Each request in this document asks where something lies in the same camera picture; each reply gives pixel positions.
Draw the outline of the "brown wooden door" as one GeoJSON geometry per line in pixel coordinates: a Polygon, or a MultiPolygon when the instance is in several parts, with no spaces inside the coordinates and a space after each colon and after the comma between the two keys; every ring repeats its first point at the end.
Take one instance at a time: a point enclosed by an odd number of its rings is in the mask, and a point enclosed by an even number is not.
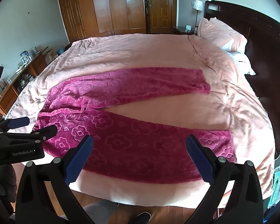
{"type": "Polygon", "coordinates": [[[148,0],[147,33],[171,34],[176,25],[177,0],[148,0]]]}

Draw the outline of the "wooden side cabinet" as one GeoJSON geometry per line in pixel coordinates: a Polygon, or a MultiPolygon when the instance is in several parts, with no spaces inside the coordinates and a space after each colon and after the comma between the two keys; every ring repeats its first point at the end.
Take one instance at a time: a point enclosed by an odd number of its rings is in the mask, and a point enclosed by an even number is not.
{"type": "Polygon", "coordinates": [[[46,67],[45,57],[42,52],[39,52],[33,57],[31,62],[14,74],[11,78],[11,83],[8,83],[0,93],[0,118],[9,112],[26,85],[35,79],[46,67]]]}

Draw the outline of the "black shoe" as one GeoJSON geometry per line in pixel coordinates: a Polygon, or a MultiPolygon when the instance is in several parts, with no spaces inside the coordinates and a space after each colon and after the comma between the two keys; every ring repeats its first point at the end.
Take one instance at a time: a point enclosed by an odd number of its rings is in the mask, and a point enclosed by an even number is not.
{"type": "Polygon", "coordinates": [[[149,212],[142,212],[135,218],[131,219],[128,224],[148,224],[152,215],[149,212]]]}

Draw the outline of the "white pillow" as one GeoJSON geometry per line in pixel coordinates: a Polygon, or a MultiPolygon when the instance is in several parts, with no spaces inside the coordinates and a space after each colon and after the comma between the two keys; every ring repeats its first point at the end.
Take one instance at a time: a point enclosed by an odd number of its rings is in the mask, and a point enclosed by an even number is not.
{"type": "Polygon", "coordinates": [[[227,54],[232,58],[241,73],[251,76],[256,75],[255,71],[251,67],[251,63],[247,55],[240,52],[227,52],[227,54]]]}

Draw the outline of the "brown wooden wardrobe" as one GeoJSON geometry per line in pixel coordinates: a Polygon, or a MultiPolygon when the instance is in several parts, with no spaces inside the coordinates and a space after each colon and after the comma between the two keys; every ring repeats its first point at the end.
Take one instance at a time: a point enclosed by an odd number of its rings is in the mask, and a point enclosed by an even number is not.
{"type": "Polygon", "coordinates": [[[144,0],[58,0],[69,42],[146,33],[144,0]]]}

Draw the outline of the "pink pillow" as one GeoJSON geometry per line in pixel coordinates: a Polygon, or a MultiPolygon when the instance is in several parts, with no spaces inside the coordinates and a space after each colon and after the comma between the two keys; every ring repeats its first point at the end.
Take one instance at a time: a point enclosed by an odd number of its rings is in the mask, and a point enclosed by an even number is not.
{"type": "Polygon", "coordinates": [[[224,51],[245,53],[246,37],[217,18],[202,18],[198,25],[198,36],[224,51]]]}

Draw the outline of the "white bedside lamp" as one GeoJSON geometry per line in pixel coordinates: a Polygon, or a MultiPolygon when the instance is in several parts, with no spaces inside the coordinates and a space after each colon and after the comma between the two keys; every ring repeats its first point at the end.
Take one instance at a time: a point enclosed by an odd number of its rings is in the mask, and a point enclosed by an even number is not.
{"type": "Polygon", "coordinates": [[[193,4],[193,9],[196,10],[196,20],[195,20],[195,27],[197,25],[197,18],[198,18],[198,12],[203,11],[203,2],[200,0],[195,0],[193,4]]]}

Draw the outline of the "magenta fleece pants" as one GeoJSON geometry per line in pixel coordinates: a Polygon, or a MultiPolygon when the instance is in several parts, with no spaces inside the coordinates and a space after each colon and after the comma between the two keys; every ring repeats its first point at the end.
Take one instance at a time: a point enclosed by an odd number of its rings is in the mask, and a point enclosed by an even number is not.
{"type": "Polygon", "coordinates": [[[201,176],[187,153],[187,136],[194,135],[216,156],[234,163],[237,158],[228,130],[145,122],[106,107],[209,93],[210,85],[200,69],[143,67],[75,77],[50,89],[33,129],[57,127],[57,135],[43,144],[54,157],[64,156],[86,135],[91,136],[94,149],[85,163],[86,171],[143,183],[197,181],[201,176]]]}

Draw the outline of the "dark wooden nightstand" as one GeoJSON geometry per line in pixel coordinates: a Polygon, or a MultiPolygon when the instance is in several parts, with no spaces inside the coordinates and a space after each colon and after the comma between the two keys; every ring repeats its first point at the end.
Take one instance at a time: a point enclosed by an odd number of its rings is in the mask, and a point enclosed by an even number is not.
{"type": "Polygon", "coordinates": [[[186,31],[185,27],[182,26],[174,26],[172,30],[172,34],[175,35],[195,35],[194,30],[186,31]]]}

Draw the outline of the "grey trouser leg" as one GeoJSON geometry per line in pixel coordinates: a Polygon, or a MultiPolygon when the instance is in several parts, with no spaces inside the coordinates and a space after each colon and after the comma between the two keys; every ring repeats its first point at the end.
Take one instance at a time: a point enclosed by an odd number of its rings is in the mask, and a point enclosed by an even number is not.
{"type": "Polygon", "coordinates": [[[110,216],[115,212],[118,203],[109,200],[100,200],[83,207],[84,211],[96,224],[108,223],[110,216]]]}

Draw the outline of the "dark wooden headboard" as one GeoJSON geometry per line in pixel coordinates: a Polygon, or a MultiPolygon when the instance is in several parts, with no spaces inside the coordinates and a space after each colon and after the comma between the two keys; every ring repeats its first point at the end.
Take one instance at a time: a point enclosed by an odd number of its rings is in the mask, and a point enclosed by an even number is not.
{"type": "Polygon", "coordinates": [[[280,153],[280,23],[248,7],[206,1],[204,17],[217,18],[247,38],[245,53],[255,76],[247,80],[266,109],[280,153]]]}

